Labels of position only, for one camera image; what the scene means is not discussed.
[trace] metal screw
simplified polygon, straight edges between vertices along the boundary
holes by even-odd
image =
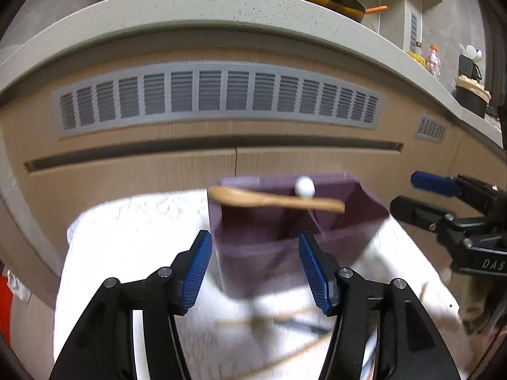
[[[108,279],[104,280],[104,287],[110,289],[111,287],[116,286],[117,282],[118,280],[115,277],[109,277]]]
[[[172,274],[171,267],[163,267],[157,273],[160,277],[169,277]]]
[[[354,272],[347,268],[340,269],[339,273],[344,279],[350,279],[354,275]]]
[[[395,279],[394,284],[397,288],[403,290],[407,286],[407,282],[403,279]]]

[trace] purple bin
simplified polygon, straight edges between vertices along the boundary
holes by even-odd
[[[232,177],[219,185],[295,195],[299,176]],[[209,223],[224,293],[251,298],[307,284],[298,253],[298,236],[312,231],[321,249],[341,266],[352,266],[368,245],[387,209],[359,181],[345,173],[311,175],[315,197],[339,199],[345,213],[316,211],[324,236],[307,210],[278,207],[240,208],[209,200]]]

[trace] table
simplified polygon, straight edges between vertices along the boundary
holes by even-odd
[[[68,232],[70,247],[55,310],[55,361],[106,278],[115,276],[122,283],[146,278],[188,250],[201,229],[209,229],[206,190],[136,196],[83,213]],[[426,286],[422,302],[461,377],[467,378],[481,355],[462,328],[456,301],[395,219],[384,221],[353,268],[369,280],[388,283],[401,277],[417,295]],[[318,378],[330,337],[269,323],[286,315],[329,328],[334,324],[315,307],[308,286],[247,301],[224,296],[213,255],[195,306],[185,317],[176,317],[192,377]],[[149,380],[142,325],[142,312],[134,311],[138,379]]]

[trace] gray vent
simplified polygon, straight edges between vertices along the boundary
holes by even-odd
[[[410,12],[410,51],[415,48],[417,42],[417,17]]]
[[[98,75],[52,93],[62,136],[213,118],[374,129],[384,101],[382,93],[323,74],[239,62],[153,64]]]
[[[139,115],[138,78],[130,77],[119,80],[118,88],[122,118]]]
[[[165,113],[163,73],[144,76],[144,110],[146,115]]]
[[[415,133],[415,138],[433,143],[442,143],[446,130],[447,128],[443,124],[424,114]]]

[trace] blue rubber pad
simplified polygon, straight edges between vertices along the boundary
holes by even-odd
[[[183,278],[183,294],[180,307],[185,311],[193,307],[197,300],[197,294],[199,294],[202,279],[204,278],[209,259],[211,258],[211,251],[211,234],[207,231],[202,232],[202,239],[197,252],[192,260],[192,264],[188,268],[186,276]]]
[[[304,234],[299,236],[299,258],[305,270],[308,285],[318,308],[327,316],[331,309],[327,280],[315,253]]]
[[[449,177],[435,176],[434,174],[416,171],[412,174],[410,182],[415,188],[440,194],[447,197],[457,197],[461,194],[460,187]]]

